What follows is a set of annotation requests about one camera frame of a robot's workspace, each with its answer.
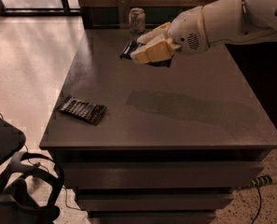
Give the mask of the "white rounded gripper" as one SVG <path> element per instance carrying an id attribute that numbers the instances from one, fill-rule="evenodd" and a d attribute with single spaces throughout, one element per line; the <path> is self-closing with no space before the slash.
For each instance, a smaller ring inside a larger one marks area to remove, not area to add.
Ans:
<path id="1" fill-rule="evenodd" d="M 132 60 L 138 64 L 156 63 L 170 60 L 178 49 L 185 55 L 206 51 L 209 44 L 202 11 L 203 7 L 186 10 L 172 23 L 167 21 L 140 35 L 137 38 L 140 47 L 131 53 Z"/>

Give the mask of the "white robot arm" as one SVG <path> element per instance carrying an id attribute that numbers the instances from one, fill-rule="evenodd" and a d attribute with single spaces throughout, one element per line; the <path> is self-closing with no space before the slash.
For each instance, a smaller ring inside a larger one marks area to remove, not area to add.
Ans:
<path id="1" fill-rule="evenodd" d="M 217 0 L 180 13 L 137 39 L 131 53 L 138 64 L 193 55 L 222 45 L 277 42 L 277 0 Z"/>

